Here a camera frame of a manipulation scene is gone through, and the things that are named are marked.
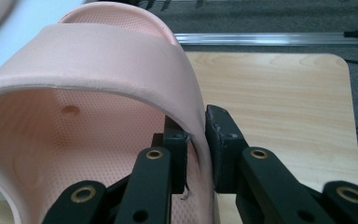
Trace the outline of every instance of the gray floor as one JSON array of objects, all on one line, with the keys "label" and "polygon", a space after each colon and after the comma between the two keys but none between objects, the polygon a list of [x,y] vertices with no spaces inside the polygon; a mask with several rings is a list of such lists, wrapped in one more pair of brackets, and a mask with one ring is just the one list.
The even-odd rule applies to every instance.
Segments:
[{"label": "gray floor", "polygon": [[[358,29],[358,0],[274,0],[155,3],[156,14],[174,33],[343,32]],[[185,50],[333,53],[358,60],[358,47],[202,47]],[[358,64],[349,64],[354,115],[358,126]]]}]

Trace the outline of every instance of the wooden surface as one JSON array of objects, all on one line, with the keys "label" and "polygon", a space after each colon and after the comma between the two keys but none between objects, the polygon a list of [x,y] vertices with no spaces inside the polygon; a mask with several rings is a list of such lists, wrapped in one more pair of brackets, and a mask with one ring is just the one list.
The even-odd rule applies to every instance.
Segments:
[{"label": "wooden surface", "polygon": [[[187,54],[204,103],[231,114],[250,146],[272,150],[303,184],[358,185],[348,66],[328,54]],[[223,224],[241,223],[234,195],[219,195]],[[12,223],[0,198],[0,223]]]}]

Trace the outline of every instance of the pink slide sandal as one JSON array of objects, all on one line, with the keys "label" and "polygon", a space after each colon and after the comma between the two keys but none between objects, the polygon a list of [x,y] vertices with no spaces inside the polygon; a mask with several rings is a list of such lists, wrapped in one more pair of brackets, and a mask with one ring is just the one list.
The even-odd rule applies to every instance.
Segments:
[{"label": "pink slide sandal", "polygon": [[205,112],[194,71],[151,13],[93,3],[65,15],[0,68],[0,191],[15,223],[41,223],[70,185],[131,173],[169,116],[191,140],[172,223],[214,223]]}]

